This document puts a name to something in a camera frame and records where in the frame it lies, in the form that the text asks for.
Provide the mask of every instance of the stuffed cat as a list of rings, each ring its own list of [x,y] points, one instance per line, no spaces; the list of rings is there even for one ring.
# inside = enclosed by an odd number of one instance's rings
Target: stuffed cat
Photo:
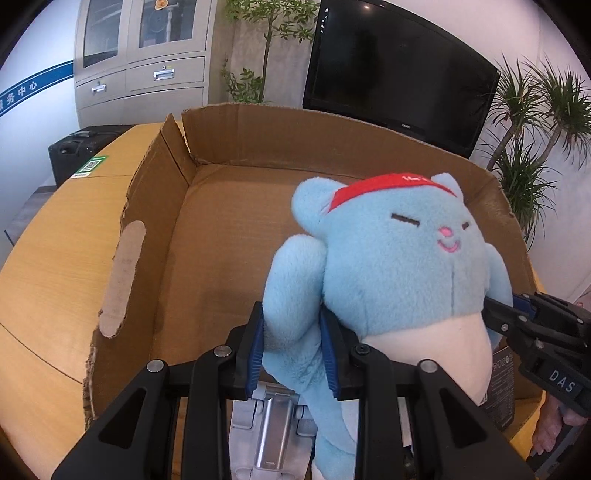
[[[391,360],[437,361],[479,404],[501,338],[482,321],[483,300],[512,306],[511,284],[447,173],[388,174],[350,186],[306,180],[292,212],[310,235],[292,236],[273,259],[263,298],[263,366],[299,393],[314,417],[314,480],[350,480],[358,405],[338,402],[328,387],[321,302]],[[409,445],[403,401],[400,407]]]

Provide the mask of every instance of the pink mouth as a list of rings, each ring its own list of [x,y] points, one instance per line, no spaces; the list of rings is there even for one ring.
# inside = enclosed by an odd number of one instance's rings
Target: pink mouth
[[[446,252],[451,253],[451,254],[454,252],[457,252],[460,249],[460,242],[458,242],[458,241],[456,241],[456,243],[453,244],[453,247],[447,247],[441,240],[438,240],[437,243]]]

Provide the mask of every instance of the black television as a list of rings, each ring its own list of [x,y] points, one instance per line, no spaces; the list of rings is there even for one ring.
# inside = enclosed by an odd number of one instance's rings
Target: black television
[[[303,106],[470,157],[500,71],[450,33],[374,0],[322,0]]]

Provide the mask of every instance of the potted plant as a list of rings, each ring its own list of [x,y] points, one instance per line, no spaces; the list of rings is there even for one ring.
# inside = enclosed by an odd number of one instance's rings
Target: potted plant
[[[311,41],[314,38],[318,7],[314,0],[228,0],[226,11],[230,19],[253,24],[263,23],[267,28],[264,33],[265,52],[261,76],[244,68],[240,79],[237,79],[225,66],[222,70],[228,92],[234,101],[263,103],[272,39],[293,38],[300,43],[304,40]]]
[[[538,162],[534,143],[525,144],[523,135],[513,137],[510,148],[503,149],[494,168],[529,247],[539,220],[544,227],[545,209],[554,210],[554,200],[548,193],[556,188],[556,181],[543,178],[550,170]]]
[[[544,99],[547,111],[549,141],[537,160],[543,164],[550,151],[564,136],[562,144],[567,158],[578,151],[578,164],[581,168],[591,148],[591,101],[583,86],[583,79],[571,68],[555,72],[546,60],[542,68],[531,66],[538,79],[537,88]]]
[[[509,67],[503,56],[504,66],[501,66],[501,78],[495,92],[491,106],[492,124],[494,126],[509,121],[503,138],[498,142],[486,166],[487,170],[493,170],[495,164],[510,140],[517,134],[522,135],[524,128],[531,130],[544,129],[541,107],[544,97],[538,88],[538,79],[533,71],[522,72],[519,62],[517,70]]]

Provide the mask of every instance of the wooden table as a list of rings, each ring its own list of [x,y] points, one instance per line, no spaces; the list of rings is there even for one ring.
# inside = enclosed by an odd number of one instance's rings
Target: wooden table
[[[40,480],[50,479],[84,432],[85,363],[119,218],[129,182],[159,128],[134,127],[124,149],[116,140],[89,177],[61,186],[0,272],[0,425]],[[530,451],[536,419],[513,441],[522,455]]]

